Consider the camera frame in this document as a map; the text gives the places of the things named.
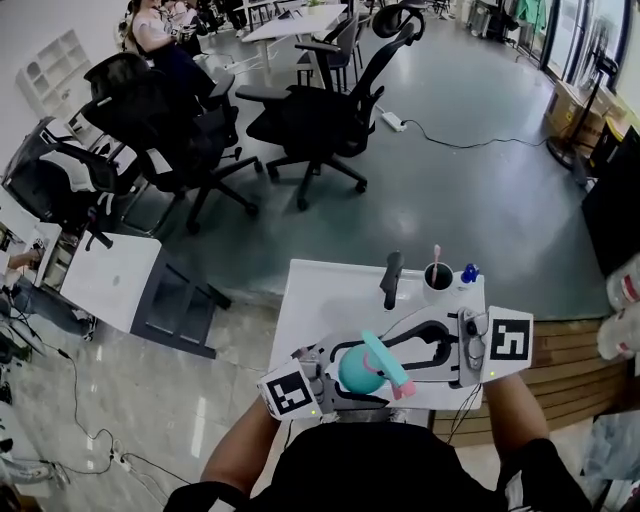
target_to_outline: black shirt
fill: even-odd
[[[331,423],[301,433],[281,455],[271,486],[248,500],[218,482],[177,489],[165,512],[425,510],[589,511],[551,441],[530,442],[489,491],[429,430],[401,423]]]

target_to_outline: black handle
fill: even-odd
[[[380,288],[385,293],[384,308],[388,311],[396,307],[396,291],[402,267],[404,267],[404,256],[400,251],[392,252],[387,256],[387,271],[380,281]]]

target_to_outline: white tabletop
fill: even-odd
[[[241,11],[245,7],[252,9],[253,7],[261,7],[263,5],[275,4],[278,1],[279,0],[260,0],[259,2],[247,2],[246,4],[241,5],[240,7],[236,7],[234,11]]]
[[[71,260],[60,294],[116,329],[129,332],[162,244],[154,238],[105,233],[107,249],[85,233]]]
[[[269,370],[290,359],[298,348],[313,345],[332,333],[368,329],[384,332],[395,322],[424,307],[421,271],[404,270],[398,282],[396,307],[386,311],[380,280],[385,269],[306,260],[291,260]],[[463,293],[447,294],[438,305],[457,311],[484,311],[484,277]],[[451,389],[447,383],[416,382],[417,393],[395,407],[458,410],[472,388]],[[482,392],[474,400],[480,407]]]
[[[343,4],[316,5],[313,7],[313,14],[309,14],[308,7],[301,7],[299,12],[302,16],[294,14],[293,18],[273,19],[251,32],[242,41],[251,43],[263,39],[320,32],[331,25],[346,8]]]

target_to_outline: table leg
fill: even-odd
[[[269,48],[267,47],[267,41],[258,41],[258,48],[260,49],[260,56],[262,58],[262,74],[264,75],[264,85],[271,86],[271,68],[269,66]]]
[[[302,40],[305,42],[311,42],[311,34],[305,34],[304,36],[302,36]],[[319,87],[320,89],[326,89],[324,80],[322,78],[322,73],[320,73],[320,66],[318,65],[316,52],[309,52],[309,60],[311,61],[311,69],[313,69],[313,78],[311,85],[314,87]]]

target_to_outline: person's arm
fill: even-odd
[[[170,36],[169,34],[163,37],[153,37],[149,25],[146,24],[140,26],[135,37],[138,44],[142,46],[142,49],[146,53],[162,48],[163,46],[167,46],[176,40],[175,37]]]
[[[549,440],[540,404],[519,375],[488,382],[493,441],[502,467],[504,510],[588,512],[591,504]]]
[[[264,469],[279,426],[280,422],[258,397],[216,446],[200,481],[222,482],[249,496]]]
[[[520,375],[509,375],[484,385],[493,442],[500,460],[534,439],[548,439],[542,408]]]

